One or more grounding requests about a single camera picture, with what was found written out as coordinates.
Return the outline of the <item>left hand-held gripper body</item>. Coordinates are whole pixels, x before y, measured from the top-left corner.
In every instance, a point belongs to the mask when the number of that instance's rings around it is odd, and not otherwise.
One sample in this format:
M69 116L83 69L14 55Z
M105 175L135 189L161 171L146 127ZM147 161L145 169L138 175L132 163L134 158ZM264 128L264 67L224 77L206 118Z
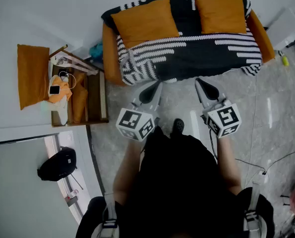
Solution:
M143 104L131 102L122 108L116 122L116 128L126 138L144 141L157 126L159 104Z

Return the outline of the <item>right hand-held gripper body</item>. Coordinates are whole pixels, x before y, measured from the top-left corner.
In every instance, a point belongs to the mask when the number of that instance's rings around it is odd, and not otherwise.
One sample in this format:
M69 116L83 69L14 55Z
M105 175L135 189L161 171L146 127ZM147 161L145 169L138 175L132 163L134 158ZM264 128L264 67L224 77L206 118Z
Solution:
M204 109L205 123L217 138L237 132L242 123L238 107L229 99L224 99Z

